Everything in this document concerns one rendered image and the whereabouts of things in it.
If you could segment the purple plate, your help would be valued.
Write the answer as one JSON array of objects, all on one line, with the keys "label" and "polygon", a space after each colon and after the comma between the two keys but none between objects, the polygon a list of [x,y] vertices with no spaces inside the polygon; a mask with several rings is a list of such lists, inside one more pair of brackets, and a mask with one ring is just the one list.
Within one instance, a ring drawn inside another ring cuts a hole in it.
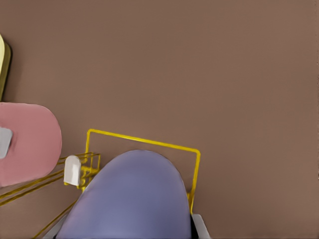
[{"label": "purple plate", "polygon": [[87,186],[56,238],[190,239],[190,211],[180,173],[152,151],[115,157]]}]

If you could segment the pink plate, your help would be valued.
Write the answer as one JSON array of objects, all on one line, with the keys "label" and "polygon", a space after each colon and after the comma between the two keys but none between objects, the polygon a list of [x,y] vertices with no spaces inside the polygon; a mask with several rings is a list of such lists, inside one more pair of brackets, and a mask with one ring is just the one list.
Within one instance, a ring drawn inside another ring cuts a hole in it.
[{"label": "pink plate", "polygon": [[0,103],[0,127],[13,132],[4,159],[0,159],[0,187],[48,175],[61,154],[62,135],[54,114],[44,106]]}]

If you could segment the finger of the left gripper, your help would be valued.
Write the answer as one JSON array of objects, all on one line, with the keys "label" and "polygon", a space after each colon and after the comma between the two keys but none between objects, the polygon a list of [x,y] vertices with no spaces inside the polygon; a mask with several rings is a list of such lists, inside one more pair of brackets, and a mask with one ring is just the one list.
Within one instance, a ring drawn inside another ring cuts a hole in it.
[{"label": "finger of the left gripper", "polygon": [[13,132],[11,129],[0,127],[0,159],[7,156]]},{"label": "finger of the left gripper", "polygon": [[80,184],[81,161],[78,156],[70,155],[65,160],[64,183],[73,186]]}]

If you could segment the pale yellow plate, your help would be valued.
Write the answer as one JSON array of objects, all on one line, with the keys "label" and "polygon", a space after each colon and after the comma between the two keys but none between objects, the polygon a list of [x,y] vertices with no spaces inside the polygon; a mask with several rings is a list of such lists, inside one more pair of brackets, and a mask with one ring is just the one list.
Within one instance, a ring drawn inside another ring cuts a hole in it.
[{"label": "pale yellow plate", "polygon": [[6,79],[11,62],[11,48],[0,35],[0,102],[3,98]]}]

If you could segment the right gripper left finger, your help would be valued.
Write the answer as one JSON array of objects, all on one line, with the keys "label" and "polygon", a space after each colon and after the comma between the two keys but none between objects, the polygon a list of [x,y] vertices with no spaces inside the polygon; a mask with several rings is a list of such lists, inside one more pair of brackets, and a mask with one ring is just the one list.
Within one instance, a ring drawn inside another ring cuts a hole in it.
[{"label": "right gripper left finger", "polygon": [[68,215],[64,215],[44,236],[42,239],[55,239],[56,235],[60,231],[64,221]]}]

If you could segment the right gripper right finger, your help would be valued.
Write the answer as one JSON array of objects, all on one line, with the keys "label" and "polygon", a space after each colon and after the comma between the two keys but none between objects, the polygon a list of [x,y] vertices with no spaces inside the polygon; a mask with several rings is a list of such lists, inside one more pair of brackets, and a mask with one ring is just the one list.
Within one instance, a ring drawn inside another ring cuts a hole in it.
[{"label": "right gripper right finger", "polygon": [[192,233],[194,239],[210,239],[209,232],[200,214],[192,214]]}]

